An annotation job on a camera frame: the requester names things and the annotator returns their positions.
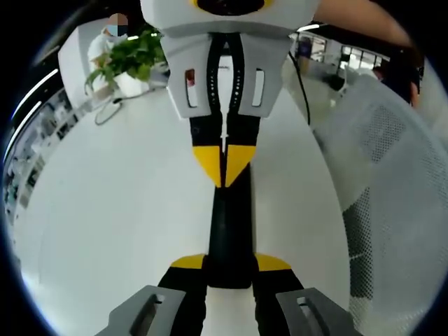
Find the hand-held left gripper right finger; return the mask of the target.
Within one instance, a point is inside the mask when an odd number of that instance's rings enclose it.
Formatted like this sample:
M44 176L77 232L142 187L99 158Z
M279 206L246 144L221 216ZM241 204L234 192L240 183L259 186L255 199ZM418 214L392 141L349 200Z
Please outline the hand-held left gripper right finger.
M255 320L260 335L353 335L350 313L316 288L304 288L282 259L256 254Z

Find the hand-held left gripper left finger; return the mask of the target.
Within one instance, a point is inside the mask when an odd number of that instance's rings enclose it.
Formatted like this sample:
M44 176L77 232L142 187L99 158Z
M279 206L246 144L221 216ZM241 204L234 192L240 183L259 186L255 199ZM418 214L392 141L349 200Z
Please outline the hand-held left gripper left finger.
M204 258L175 260L157 286L144 286L114 308L98 335L200 335L206 314Z

